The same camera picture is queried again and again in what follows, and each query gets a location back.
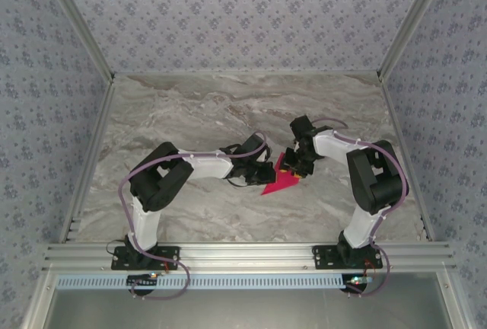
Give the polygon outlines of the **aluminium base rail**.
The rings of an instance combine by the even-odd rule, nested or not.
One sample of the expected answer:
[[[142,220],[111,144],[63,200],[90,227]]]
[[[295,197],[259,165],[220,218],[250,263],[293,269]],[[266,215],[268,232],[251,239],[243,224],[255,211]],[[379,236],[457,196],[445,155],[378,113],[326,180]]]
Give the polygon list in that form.
[[[445,242],[380,242],[393,273],[454,270]],[[312,271],[313,243],[179,243],[180,260],[192,273],[297,273]],[[51,244],[41,270],[102,272],[111,266],[104,243]]]

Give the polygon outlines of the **aluminium side rail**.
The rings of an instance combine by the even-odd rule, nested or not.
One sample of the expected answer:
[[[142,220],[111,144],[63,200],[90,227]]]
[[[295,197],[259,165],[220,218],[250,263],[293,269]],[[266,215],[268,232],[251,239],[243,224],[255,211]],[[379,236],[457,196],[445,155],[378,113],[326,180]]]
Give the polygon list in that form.
[[[395,107],[393,105],[392,98],[389,94],[389,90],[386,86],[385,81],[383,81],[381,78],[379,78],[379,82],[380,82],[382,92],[384,94],[386,105],[388,107],[390,116],[392,118],[392,124],[393,124],[393,128],[395,130],[395,133],[396,133],[396,137],[398,138],[399,148],[400,148],[402,155],[403,155],[404,168],[405,168],[406,173],[409,177],[410,190],[412,191],[412,193],[415,197],[416,205],[419,209],[423,228],[425,230],[425,237],[427,238],[428,241],[435,241],[436,237],[435,237],[435,233],[433,230],[431,220],[429,218],[427,206],[426,206],[426,203],[425,203],[424,198],[422,196],[422,192],[420,191],[418,178],[415,175],[412,160],[410,158],[410,154],[409,154],[409,151],[408,151],[407,145],[406,145],[406,140],[404,139],[403,132],[402,132],[401,126],[399,124],[398,116],[396,115],[396,111],[395,111]]]
[[[113,79],[108,82],[107,89],[103,94],[99,114],[94,124],[88,150],[84,157],[81,173],[75,185],[72,200],[69,204],[65,221],[59,236],[59,243],[65,244],[74,241],[78,234],[79,225],[82,220],[84,202],[89,194],[97,161],[99,158],[103,136],[107,128],[107,120],[110,115],[110,108],[113,102],[114,87]]]

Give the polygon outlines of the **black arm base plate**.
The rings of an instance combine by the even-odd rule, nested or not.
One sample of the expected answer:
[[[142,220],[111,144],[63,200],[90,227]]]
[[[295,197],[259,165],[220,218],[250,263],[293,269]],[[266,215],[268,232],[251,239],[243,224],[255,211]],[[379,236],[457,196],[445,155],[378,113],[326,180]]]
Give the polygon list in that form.
[[[180,258],[179,247],[154,246],[148,253],[170,259],[170,262],[148,257],[132,246],[118,246],[113,252],[111,270],[177,270],[177,264],[173,261]]]
[[[345,243],[336,245],[315,245],[311,252],[317,270],[382,268],[383,262],[379,250],[370,245],[363,248],[351,248]]]

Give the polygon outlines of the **grey metal panel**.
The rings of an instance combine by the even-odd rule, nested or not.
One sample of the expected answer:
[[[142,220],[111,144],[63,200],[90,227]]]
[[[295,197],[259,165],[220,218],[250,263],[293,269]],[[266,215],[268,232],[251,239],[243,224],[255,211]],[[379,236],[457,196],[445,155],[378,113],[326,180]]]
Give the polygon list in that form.
[[[200,275],[198,287],[158,301],[131,297],[120,275],[51,273],[21,329],[473,329],[445,273],[396,273],[369,297],[324,289],[323,276],[278,276],[255,289],[241,276]]]

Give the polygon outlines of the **aluminium frame post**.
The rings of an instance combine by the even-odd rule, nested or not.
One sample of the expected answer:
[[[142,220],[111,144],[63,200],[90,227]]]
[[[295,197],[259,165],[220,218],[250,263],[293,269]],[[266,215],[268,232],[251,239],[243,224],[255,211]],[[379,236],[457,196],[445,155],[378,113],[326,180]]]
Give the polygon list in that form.
[[[75,0],[57,0],[65,15],[70,21],[72,28],[75,30],[88,55],[94,63],[94,66],[101,74],[105,82],[110,84],[113,80],[113,73],[103,56],[103,53],[94,39],[87,21],[83,18],[81,11],[75,4]]]
[[[412,38],[412,35],[432,1],[433,0],[414,0],[412,2],[404,20],[399,26],[399,30],[394,37],[393,42],[377,70],[377,76],[382,84],[389,78],[394,66],[399,61],[404,49]]]

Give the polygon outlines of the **small black circuit board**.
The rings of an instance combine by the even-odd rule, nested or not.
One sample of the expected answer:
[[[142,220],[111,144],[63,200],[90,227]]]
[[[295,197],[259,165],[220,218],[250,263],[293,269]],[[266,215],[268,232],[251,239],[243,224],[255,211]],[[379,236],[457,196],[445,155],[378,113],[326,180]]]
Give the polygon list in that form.
[[[148,287],[155,287],[157,283],[158,276],[149,273],[128,275],[126,277],[126,286],[133,289],[147,289]]]
[[[359,294],[365,291],[367,286],[373,282],[373,278],[370,276],[360,276],[356,274],[344,274],[342,279],[345,284],[345,288],[342,291],[352,294]]]

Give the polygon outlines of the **pink square paper sheet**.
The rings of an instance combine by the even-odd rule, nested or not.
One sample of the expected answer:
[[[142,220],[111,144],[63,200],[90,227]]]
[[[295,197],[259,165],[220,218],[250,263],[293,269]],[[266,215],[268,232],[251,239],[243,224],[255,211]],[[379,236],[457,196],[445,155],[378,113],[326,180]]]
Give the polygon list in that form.
[[[274,167],[274,171],[275,171],[275,181],[270,183],[270,184],[267,184],[264,188],[264,190],[262,191],[261,195],[264,196],[264,195],[267,195],[267,194],[271,194],[271,193],[274,193],[274,192],[278,192],[280,190],[284,190],[286,188],[289,188],[289,187],[293,187],[293,186],[296,186],[300,179],[299,178],[296,178],[292,175],[292,172],[290,171],[289,173],[281,173],[280,172],[280,165],[281,165],[281,162],[283,161],[285,157],[285,153],[282,152],[277,160],[277,162],[275,163],[275,167]]]

